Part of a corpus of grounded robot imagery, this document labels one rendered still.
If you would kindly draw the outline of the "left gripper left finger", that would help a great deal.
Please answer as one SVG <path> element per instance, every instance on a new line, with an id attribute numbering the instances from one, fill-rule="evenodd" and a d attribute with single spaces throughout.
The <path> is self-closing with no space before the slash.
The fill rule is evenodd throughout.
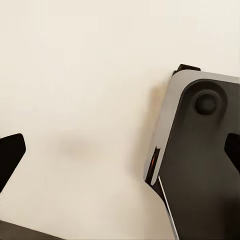
<path id="1" fill-rule="evenodd" d="M 0 138 L 0 193 L 26 152 L 21 133 Z"/>

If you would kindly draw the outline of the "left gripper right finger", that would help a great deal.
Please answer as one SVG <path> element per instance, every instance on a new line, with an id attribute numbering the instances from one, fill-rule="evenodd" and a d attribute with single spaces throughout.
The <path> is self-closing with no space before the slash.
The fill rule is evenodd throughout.
<path id="1" fill-rule="evenodd" d="M 227 135 L 224 151 L 240 173 L 240 134 L 231 132 Z"/>

